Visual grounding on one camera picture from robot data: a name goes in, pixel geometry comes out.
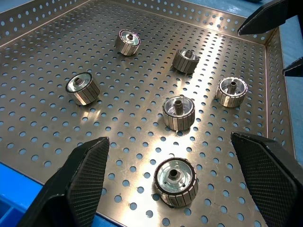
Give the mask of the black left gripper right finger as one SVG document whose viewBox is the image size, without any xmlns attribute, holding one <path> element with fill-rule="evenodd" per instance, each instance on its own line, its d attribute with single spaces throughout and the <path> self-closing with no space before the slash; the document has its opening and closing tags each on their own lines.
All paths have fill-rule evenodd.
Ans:
<svg viewBox="0 0 303 227">
<path fill-rule="evenodd" d="M 303 225 L 303 168 L 277 141 L 232 132 L 246 186 L 269 227 Z"/>
</svg>

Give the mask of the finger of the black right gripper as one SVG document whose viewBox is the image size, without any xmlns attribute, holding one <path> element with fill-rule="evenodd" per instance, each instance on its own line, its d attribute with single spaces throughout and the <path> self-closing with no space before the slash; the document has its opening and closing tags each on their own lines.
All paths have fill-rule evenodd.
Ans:
<svg viewBox="0 0 303 227">
<path fill-rule="evenodd" d="M 260 6 L 238 29 L 238 35 L 263 34 L 298 16 L 303 28 L 303 2 L 301 0 L 272 0 Z"/>
<path fill-rule="evenodd" d="M 303 76 L 303 58 L 299 58 L 282 70 L 286 77 Z"/>
</svg>

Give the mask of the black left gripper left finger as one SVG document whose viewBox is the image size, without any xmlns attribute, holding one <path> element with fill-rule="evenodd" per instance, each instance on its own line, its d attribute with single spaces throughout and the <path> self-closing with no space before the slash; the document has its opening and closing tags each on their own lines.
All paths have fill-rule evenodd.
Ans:
<svg viewBox="0 0 303 227">
<path fill-rule="evenodd" d="M 105 177 L 109 138 L 76 147 L 64 165 L 43 185 L 19 227 L 90 227 Z"/>
</svg>

